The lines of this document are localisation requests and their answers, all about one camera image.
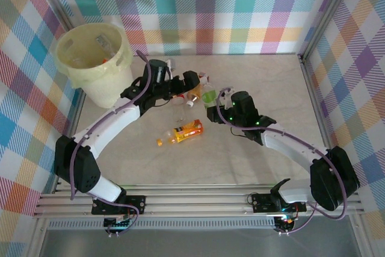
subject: plastic bottle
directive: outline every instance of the plastic bottle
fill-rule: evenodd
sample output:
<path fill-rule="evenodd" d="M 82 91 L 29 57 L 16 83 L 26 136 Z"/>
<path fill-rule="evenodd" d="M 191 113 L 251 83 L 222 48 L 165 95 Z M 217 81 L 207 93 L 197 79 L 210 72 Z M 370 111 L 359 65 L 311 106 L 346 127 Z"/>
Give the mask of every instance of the plastic bottle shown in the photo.
<path fill-rule="evenodd" d="M 177 123 L 186 119 L 184 103 L 185 97 L 182 94 L 171 99 L 171 105 L 173 106 L 173 120 Z"/>
<path fill-rule="evenodd" d="M 115 56 L 116 50 L 113 48 L 112 43 L 107 36 L 101 33 L 95 38 L 95 40 L 103 49 L 104 53 L 106 53 L 106 57 L 103 59 L 102 63 L 106 63 L 113 56 Z"/>
<path fill-rule="evenodd" d="M 173 129 L 172 131 L 167 131 L 162 138 L 156 140 L 158 146 L 163 144 L 176 144 L 181 141 L 191 138 L 194 135 L 200 135 L 203 132 L 203 125 L 200 120 L 195 120 L 191 123 L 188 123 L 184 126 Z"/>
<path fill-rule="evenodd" d="M 215 91 L 214 86 L 208 82 L 207 77 L 205 76 L 200 79 L 200 83 L 202 86 L 202 101 L 205 108 L 216 106 L 217 92 Z"/>
<path fill-rule="evenodd" d="M 187 106 L 192 108 L 193 105 L 198 102 L 201 98 L 201 85 L 197 85 L 195 88 L 187 92 L 186 98 L 187 98 Z"/>

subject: metal grate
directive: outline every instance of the metal grate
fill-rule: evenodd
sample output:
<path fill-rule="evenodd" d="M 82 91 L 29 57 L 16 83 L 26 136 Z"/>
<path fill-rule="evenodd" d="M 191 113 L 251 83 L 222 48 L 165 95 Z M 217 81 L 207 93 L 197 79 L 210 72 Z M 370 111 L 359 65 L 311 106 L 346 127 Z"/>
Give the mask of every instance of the metal grate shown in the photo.
<path fill-rule="evenodd" d="M 273 217 L 223 217 L 223 218 L 156 218 L 142 217 L 133 229 L 169 229 L 169 230 L 210 230 L 210 229 L 266 229 L 274 226 Z M 115 225 L 117 229 L 124 226 Z M 49 230 L 103 229 L 102 218 L 65 219 L 56 218 L 49 222 Z"/>

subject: label on bottle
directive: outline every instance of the label on bottle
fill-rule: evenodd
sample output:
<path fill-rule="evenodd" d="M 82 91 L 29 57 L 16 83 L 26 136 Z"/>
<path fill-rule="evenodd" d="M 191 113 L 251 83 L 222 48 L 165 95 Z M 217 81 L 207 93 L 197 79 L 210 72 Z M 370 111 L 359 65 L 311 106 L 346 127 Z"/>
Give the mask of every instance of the label on bottle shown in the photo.
<path fill-rule="evenodd" d="M 178 143 L 192 135 L 201 134 L 202 132 L 203 132 L 202 123 L 199 120 L 195 120 L 184 126 L 174 128 L 176 141 Z"/>
<path fill-rule="evenodd" d="M 100 34 L 95 38 L 96 42 L 102 47 L 102 49 L 109 54 L 110 56 L 114 56 L 116 53 L 112 48 L 111 42 L 104 34 Z"/>
<path fill-rule="evenodd" d="M 202 95 L 202 99 L 205 104 L 215 102 L 216 98 L 217 98 L 217 93 L 215 92 L 215 90 L 208 91 L 207 93 L 204 93 Z"/>

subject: orange juice bottle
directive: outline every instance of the orange juice bottle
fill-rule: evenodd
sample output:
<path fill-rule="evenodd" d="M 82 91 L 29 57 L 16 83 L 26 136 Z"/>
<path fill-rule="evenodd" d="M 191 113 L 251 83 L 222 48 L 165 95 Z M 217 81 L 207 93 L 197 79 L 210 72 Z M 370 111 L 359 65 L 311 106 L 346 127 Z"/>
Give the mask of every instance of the orange juice bottle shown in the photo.
<path fill-rule="evenodd" d="M 194 135 L 200 135 L 202 132 L 202 123 L 200 122 L 200 120 L 195 120 L 184 126 L 175 128 L 172 131 L 167 131 L 164 136 L 162 138 L 157 139 L 156 142 L 158 143 L 159 147 L 162 146 L 164 143 L 176 144 Z"/>

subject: black bracket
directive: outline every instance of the black bracket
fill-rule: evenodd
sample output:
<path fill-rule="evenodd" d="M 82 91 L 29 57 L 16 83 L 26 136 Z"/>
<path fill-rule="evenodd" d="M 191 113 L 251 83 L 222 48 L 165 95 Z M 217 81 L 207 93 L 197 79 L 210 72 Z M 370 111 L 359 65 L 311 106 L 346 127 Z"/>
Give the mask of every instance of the black bracket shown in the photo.
<path fill-rule="evenodd" d="M 167 63 L 161 60 L 150 60 L 149 63 L 151 75 L 149 76 L 149 72 L 145 67 L 143 76 L 133 81 L 133 83 L 120 94 L 121 98 L 135 98 L 143 90 L 148 78 L 150 78 L 149 88 L 142 97 L 134 102 L 134 105 L 139 106 L 141 116 L 155 106 L 156 100 L 163 99 L 168 101 L 173 96 L 185 93 L 199 85 L 199 77 L 196 72 L 190 70 L 184 72 L 183 80 L 179 79 L 179 76 L 165 80 L 166 73 L 168 72 Z"/>
<path fill-rule="evenodd" d="M 296 213 L 306 212 L 306 204 L 301 202 L 287 203 L 282 206 L 281 209 L 271 200 L 270 194 L 251 194 L 251 204 L 253 204 L 254 213 L 273 213 L 273 212 L 284 212 L 284 213 Z"/>
<path fill-rule="evenodd" d="M 231 95 L 233 107 L 228 110 L 224 109 L 224 106 L 220 106 L 219 109 L 224 119 L 233 125 L 243 128 L 250 128 L 253 126 L 268 127 L 273 123 L 277 123 L 275 120 L 268 116 L 263 116 L 258 113 L 258 110 L 254 106 L 253 98 L 248 95 L 246 91 L 239 91 Z M 210 107 L 206 109 L 207 117 L 214 123 L 223 123 L 219 117 L 217 107 Z M 261 135 L 265 132 L 263 129 L 255 129 L 252 131 L 243 131 L 245 137 L 251 141 L 255 141 L 261 146 Z"/>
<path fill-rule="evenodd" d="M 144 208 L 146 207 L 146 197 L 145 196 L 126 196 L 124 204 L 132 205 L 137 207 L 139 214 L 144 213 Z M 92 215 L 122 215 L 122 214 L 135 214 L 135 210 L 127 207 L 113 206 L 106 203 L 103 203 L 99 199 L 93 200 L 92 204 Z"/>
<path fill-rule="evenodd" d="M 306 212 L 306 204 L 301 202 L 295 203 L 286 203 L 279 195 L 279 188 L 290 181 L 290 179 L 284 179 L 276 184 L 270 190 L 270 194 L 258 194 L 252 193 L 251 203 L 249 202 L 249 197 L 247 202 L 253 206 L 254 213 L 265 213 L 265 212 L 285 212 L 285 213 L 295 213 L 295 212 Z"/>

